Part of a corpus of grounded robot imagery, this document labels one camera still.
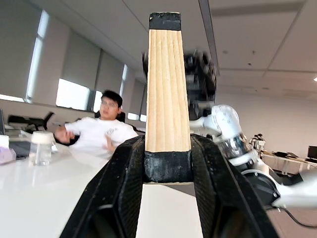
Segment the eyeglasses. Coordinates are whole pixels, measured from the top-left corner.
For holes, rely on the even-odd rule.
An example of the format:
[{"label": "eyeglasses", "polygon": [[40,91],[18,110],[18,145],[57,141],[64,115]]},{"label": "eyeglasses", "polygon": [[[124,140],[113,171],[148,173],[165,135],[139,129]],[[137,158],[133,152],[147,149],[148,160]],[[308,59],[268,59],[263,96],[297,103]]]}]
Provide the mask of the eyeglasses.
[{"label": "eyeglasses", "polygon": [[117,106],[117,103],[112,103],[112,102],[106,102],[106,101],[101,101],[101,105],[103,105],[103,106],[107,106],[108,105],[108,107],[110,107],[110,108],[114,108],[114,107],[116,107]]}]

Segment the wooden block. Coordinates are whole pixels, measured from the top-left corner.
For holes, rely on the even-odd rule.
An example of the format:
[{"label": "wooden block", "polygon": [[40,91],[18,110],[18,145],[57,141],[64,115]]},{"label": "wooden block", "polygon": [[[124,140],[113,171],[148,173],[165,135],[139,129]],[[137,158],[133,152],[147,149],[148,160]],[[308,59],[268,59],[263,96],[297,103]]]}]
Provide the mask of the wooden block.
[{"label": "wooden block", "polygon": [[[159,13],[150,16],[145,150],[189,151],[191,145],[180,14],[155,14]],[[164,23],[166,15],[171,25]]]},{"label": "wooden block", "polygon": [[149,28],[145,180],[192,181],[180,14],[152,13]]}]

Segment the man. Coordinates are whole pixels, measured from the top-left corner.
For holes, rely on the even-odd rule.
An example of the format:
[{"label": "man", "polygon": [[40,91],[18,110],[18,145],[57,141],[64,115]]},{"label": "man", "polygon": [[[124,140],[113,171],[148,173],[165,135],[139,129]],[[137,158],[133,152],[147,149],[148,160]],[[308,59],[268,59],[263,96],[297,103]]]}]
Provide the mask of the man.
[{"label": "man", "polygon": [[138,135],[132,126],[116,120],[121,106],[120,95],[106,90],[101,97],[99,118],[83,118],[61,126],[55,131],[55,137],[62,143],[69,143],[75,135],[80,135],[71,148],[110,159],[118,145]]}]

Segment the desk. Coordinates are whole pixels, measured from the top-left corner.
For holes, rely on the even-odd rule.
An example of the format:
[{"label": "desk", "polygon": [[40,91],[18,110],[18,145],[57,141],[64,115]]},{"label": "desk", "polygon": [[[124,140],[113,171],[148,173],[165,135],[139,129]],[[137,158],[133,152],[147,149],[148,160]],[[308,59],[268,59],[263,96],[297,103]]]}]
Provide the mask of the desk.
[{"label": "desk", "polygon": [[106,160],[57,145],[49,166],[0,166],[0,237],[57,238]]},{"label": "desk", "polygon": [[276,156],[276,155],[268,155],[268,154],[263,154],[263,161],[265,163],[268,163],[267,162],[267,158],[274,158],[275,160],[278,159],[278,160],[282,160],[283,161],[283,166],[282,166],[282,174],[283,175],[287,175],[288,174],[288,170],[289,170],[289,166],[290,166],[290,162],[293,162],[293,163],[297,163],[297,164],[300,164],[299,166],[299,169],[297,172],[301,172],[304,168],[304,166],[306,166],[306,169],[309,170],[311,168],[311,166],[317,168],[317,164],[316,163],[313,163],[313,162],[308,162],[308,161],[305,161],[304,158],[285,158],[285,157],[279,157],[279,156]]},{"label": "desk", "polygon": [[[1,238],[58,238],[86,185],[106,164],[57,148],[47,167],[28,160],[0,166]],[[142,194],[137,238],[202,237],[195,197],[163,185],[143,185]]]}]

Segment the floor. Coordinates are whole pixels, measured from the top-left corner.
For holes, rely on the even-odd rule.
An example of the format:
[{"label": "floor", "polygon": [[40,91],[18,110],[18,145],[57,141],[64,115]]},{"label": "floor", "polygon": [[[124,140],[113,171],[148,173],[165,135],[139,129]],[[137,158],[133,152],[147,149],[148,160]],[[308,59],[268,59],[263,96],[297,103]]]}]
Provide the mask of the floor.
[{"label": "floor", "polygon": [[[317,209],[289,209],[293,216],[308,225],[317,225]],[[317,229],[296,224],[284,211],[267,212],[280,238],[317,238]]]}]

